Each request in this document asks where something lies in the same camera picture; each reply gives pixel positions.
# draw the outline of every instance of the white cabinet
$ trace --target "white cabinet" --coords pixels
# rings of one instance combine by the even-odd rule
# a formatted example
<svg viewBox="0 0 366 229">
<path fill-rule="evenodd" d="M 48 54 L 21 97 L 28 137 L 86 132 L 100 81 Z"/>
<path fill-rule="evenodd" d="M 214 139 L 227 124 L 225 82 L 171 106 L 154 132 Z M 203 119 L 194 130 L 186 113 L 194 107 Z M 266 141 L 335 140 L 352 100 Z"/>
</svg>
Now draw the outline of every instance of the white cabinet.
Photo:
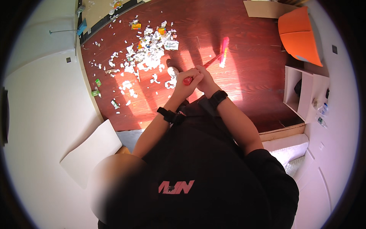
<svg viewBox="0 0 366 229">
<path fill-rule="evenodd" d="M 295 85 L 302 79 L 300 97 L 295 93 Z M 326 102 L 329 77 L 313 74 L 294 67 L 285 66 L 285 94 L 283 103 L 293 110 L 305 123 L 315 122 L 317 111 L 312 102 L 317 99 Z"/>
</svg>

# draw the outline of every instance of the red wooden floor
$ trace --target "red wooden floor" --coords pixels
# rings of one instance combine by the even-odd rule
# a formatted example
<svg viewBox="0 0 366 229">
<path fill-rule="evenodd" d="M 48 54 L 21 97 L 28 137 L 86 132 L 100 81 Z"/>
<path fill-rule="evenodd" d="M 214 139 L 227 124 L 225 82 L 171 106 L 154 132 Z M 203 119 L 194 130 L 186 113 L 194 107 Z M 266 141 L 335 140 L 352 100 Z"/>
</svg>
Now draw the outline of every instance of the red wooden floor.
<svg viewBox="0 0 366 229">
<path fill-rule="evenodd" d="M 112 78 L 110 74 L 104 73 L 103 68 L 91 67 L 89 61 L 111 69 L 108 60 L 114 52 L 122 50 L 123 53 L 119 53 L 113 62 L 116 64 L 115 69 L 123 71 L 120 63 L 126 59 L 126 47 L 134 43 L 136 50 L 139 41 L 137 30 L 131 30 L 128 26 L 128 22 L 136 15 L 142 24 L 141 32 L 146 25 L 155 29 L 164 20 L 168 22 L 167 30 L 170 30 L 170 24 L 174 22 L 172 28 L 177 30 L 179 50 L 165 51 L 161 59 L 165 70 L 162 73 L 158 68 L 141 71 L 139 83 L 134 74 L 124 73 L 121 77 L 117 73 Z M 219 53 L 220 43 L 225 36 L 230 38 L 226 67 L 220 68 L 219 63 L 215 62 L 208 71 L 234 103 L 249 116 L 258 131 L 279 129 L 283 125 L 301 122 L 282 102 L 288 54 L 280 51 L 277 23 L 268 18 L 249 18 L 241 0 L 152 0 L 131 9 L 110 24 L 113 28 L 108 24 L 85 43 L 84 48 L 88 50 L 82 48 L 82 56 L 91 88 L 96 86 L 97 78 L 102 83 L 99 87 L 102 97 L 96 96 L 95 99 L 104 119 L 109 119 L 116 131 L 146 128 L 157 114 L 157 108 L 163 106 L 173 93 L 173 89 L 164 87 L 164 82 L 170 80 L 166 71 L 167 58 L 172 59 L 180 70 L 205 64 L 211 59 L 209 55 L 214 57 Z M 101 46 L 93 45 L 95 41 Z M 150 83 L 154 73 L 161 84 Z M 125 80 L 134 83 L 132 88 L 137 98 L 130 96 L 128 90 L 125 95 L 121 94 L 118 87 Z M 196 90 L 188 100 L 192 102 L 201 95 Z M 114 98 L 120 104 L 117 110 L 111 104 Z"/>
</svg>

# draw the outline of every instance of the shoe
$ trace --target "shoe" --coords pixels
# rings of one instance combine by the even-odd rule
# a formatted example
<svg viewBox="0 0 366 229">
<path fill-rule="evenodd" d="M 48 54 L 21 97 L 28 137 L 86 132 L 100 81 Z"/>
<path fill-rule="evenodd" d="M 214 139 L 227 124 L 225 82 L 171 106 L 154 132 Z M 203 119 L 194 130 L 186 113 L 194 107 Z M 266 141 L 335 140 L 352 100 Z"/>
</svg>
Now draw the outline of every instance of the shoe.
<svg viewBox="0 0 366 229">
<path fill-rule="evenodd" d="M 170 77 L 171 77 L 172 79 L 176 79 L 176 78 L 177 78 L 177 76 L 178 76 L 178 74 L 179 74 L 179 71 L 178 71 L 178 69 L 177 69 L 177 68 L 175 68 L 175 67 L 169 67 L 169 68 L 168 68 L 168 74 L 170 75 Z"/>
</svg>

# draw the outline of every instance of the black wristband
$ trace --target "black wristband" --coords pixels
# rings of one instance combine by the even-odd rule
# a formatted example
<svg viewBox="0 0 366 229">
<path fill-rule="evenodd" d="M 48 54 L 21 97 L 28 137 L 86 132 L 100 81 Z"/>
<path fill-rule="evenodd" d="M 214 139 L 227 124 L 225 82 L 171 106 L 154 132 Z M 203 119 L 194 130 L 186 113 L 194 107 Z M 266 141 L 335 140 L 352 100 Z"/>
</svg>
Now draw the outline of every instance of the black wristband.
<svg viewBox="0 0 366 229">
<path fill-rule="evenodd" d="M 159 107 L 157 110 L 158 113 L 161 113 L 164 116 L 164 120 L 172 123 L 175 120 L 175 113 L 173 111 L 167 111 L 166 109 Z"/>
<path fill-rule="evenodd" d="M 218 90 L 208 100 L 209 100 L 210 104 L 212 105 L 212 107 L 216 110 L 216 108 L 220 104 L 220 102 L 222 102 L 224 99 L 226 99 L 227 96 L 228 96 L 228 94 L 226 94 L 226 92 Z"/>
</svg>

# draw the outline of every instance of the orange chair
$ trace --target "orange chair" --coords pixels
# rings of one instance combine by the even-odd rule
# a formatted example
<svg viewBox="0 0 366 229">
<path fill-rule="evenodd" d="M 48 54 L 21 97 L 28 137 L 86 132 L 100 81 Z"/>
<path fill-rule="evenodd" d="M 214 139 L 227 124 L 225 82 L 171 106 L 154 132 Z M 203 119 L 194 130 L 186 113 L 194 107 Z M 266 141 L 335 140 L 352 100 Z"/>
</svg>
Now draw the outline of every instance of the orange chair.
<svg viewBox="0 0 366 229">
<path fill-rule="evenodd" d="M 307 7 L 295 9 L 279 17 L 278 32 L 286 51 L 294 58 L 323 66 L 319 31 L 308 14 Z"/>
</svg>

